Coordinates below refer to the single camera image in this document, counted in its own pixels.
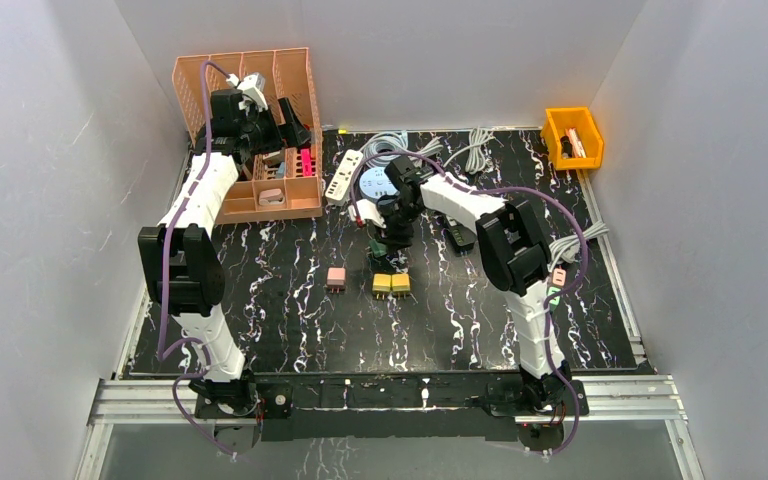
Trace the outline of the white power strip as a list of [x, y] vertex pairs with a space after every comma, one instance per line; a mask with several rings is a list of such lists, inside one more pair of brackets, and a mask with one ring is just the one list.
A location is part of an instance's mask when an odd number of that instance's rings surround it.
[[344, 206], [349, 198], [351, 179], [364, 158], [363, 152], [345, 151], [337, 169], [328, 183], [324, 197], [328, 205]]

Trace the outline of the round blue power socket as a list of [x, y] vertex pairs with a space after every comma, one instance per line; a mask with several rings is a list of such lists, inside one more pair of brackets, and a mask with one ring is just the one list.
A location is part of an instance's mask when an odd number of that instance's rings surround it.
[[398, 194], [398, 189], [386, 175], [384, 167], [373, 167], [364, 171], [359, 179], [359, 188], [363, 198], [370, 201]]

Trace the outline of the yellow plug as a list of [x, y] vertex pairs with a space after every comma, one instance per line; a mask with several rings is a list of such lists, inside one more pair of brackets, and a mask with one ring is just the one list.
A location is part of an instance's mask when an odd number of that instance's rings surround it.
[[391, 276], [391, 294], [394, 297], [405, 297], [412, 291], [408, 273], [395, 273]]
[[374, 298], [386, 298], [392, 291], [392, 276], [385, 273], [375, 273], [372, 279], [371, 292]]

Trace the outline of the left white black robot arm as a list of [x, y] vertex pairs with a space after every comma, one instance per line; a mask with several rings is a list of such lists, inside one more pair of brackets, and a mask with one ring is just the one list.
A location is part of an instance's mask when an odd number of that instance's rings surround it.
[[278, 101], [281, 123], [239, 89], [215, 90], [206, 99], [210, 117], [197, 131], [190, 173], [168, 212], [157, 225], [142, 228], [137, 243], [147, 291], [160, 308], [158, 358], [177, 348], [167, 341], [168, 326], [176, 321], [183, 343], [199, 356], [203, 378], [225, 383], [220, 403], [246, 416], [257, 407], [259, 391], [241, 379], [246, 360], [221, 308], [226, 273], [211, 234], [246, 161], [307, 147], [312, 134], [288, 98]]

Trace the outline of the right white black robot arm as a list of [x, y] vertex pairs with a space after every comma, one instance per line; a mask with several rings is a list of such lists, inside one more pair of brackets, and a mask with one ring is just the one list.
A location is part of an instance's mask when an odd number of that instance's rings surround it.
[[427, 210], [451, 217], [477, 239], [481, 266], [507, 303], [519, 344], [525, 405], [550, 413], [569, 378], [547, 315], [550, 245], [533, 207], [483, 194], [450, 174], [401, 157], [384, 169], [396, 191], [375, 203], [376, 239], [391, 252], [413, 242], [413, 224]]

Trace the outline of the green plug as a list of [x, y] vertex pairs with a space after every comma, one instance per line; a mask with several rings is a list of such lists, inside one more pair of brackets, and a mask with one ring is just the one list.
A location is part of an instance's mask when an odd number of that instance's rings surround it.
[[388, 248], [386, 245], [371, 239], [369, 241], [369, 255], [375, 259], [386, 257], [388, 255]]

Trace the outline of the pink plug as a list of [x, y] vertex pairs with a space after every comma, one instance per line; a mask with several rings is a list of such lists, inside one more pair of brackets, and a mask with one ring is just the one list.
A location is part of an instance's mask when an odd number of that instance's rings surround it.
[[326, 288], [332, 292], [346, 288], [346, 270], [344, 267], [329, 267], [326, 275]]

